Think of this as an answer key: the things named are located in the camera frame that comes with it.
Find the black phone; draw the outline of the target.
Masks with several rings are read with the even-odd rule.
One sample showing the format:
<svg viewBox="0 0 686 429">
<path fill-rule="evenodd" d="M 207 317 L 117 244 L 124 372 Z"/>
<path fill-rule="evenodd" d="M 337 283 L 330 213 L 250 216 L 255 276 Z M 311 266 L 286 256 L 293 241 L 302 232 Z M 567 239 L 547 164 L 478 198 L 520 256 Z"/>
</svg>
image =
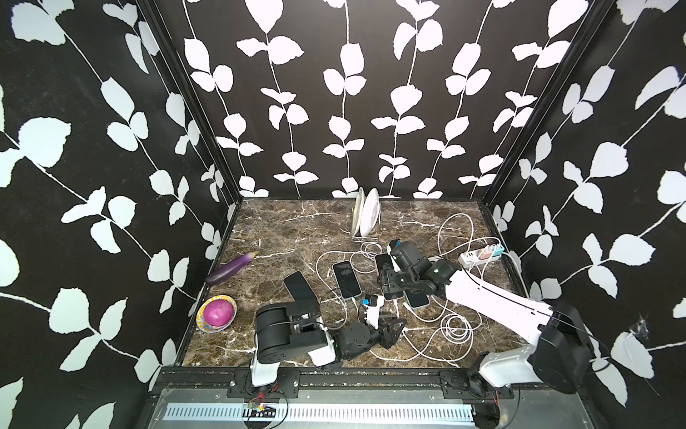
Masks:
<svg viewBox="0 0 686 429">
<path fill-rule="evenodd" d="M 344 300 L 357 298 L 362 294 L 356 271 L 349 261 L 336 263 L 332 269 L 341 297 Z"/>
<path fill-rule="evenodd" d="M 407 305 L 411 309 L 422 309 L 430 305 L 430 299 L 421 291 L 405 291 Z"/>
<path fill-rule="evenodd" d="M 382 289 L 385 300 L 398 300 L 404 297 L 404 291 L 396 284 L 396 271 L 392 263 L 391 256 L 379 254 L 375 256 L 377 268 L 377 282 Z"/>
<path fill-rule="evenodd" d="M 300 301 L 318 301 L 318 298 L 312 290 L 310 284 L 305 279 L 305 276 L 300 271 L 296 271 L 283 279 L 290 296 L 296 302 Z"/>
</svg>

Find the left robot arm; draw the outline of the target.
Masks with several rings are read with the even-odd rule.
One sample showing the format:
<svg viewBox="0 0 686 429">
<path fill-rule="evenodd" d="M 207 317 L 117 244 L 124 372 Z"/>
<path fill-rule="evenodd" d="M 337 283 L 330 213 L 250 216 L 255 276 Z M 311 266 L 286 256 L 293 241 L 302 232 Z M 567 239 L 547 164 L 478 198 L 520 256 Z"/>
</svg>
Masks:
<svg viewBox="0 0 686 429">
<path fill-rule="evenodd" d="M 377 325 L 356 322 L 336 332 L 323 321 L 319 301 L 295 300 L 261 307 L 255 313 L 255 349 L 250 382 L 255 388 L 276 383 L 280 364 L 307 354 L 316 368 L 338 368 L 380 346 L 392 348 L 407 320 L 381 315 Z"/>
</svg>

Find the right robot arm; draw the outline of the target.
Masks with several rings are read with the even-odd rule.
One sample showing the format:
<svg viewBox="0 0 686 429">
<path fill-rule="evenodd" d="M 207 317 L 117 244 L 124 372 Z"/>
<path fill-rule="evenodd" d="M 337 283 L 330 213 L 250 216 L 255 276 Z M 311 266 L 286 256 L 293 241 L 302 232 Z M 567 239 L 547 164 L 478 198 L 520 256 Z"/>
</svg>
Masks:
<svg viewBox="0 0 686 429">
<path fill-rule="evenodd" d="M 528 300 L 448 259 L 428 259 L 412 241 L 393 241 L 375 264 L 383 289 L 421 292 L 469 307 L 526 341 L 518 349 L 477 359 L 464 376 L 464 387 L 474 395 L 510 384 L 545 384 L 565 394 L 581 386 L 593 346 L 575 307 Z"/>
</svg>

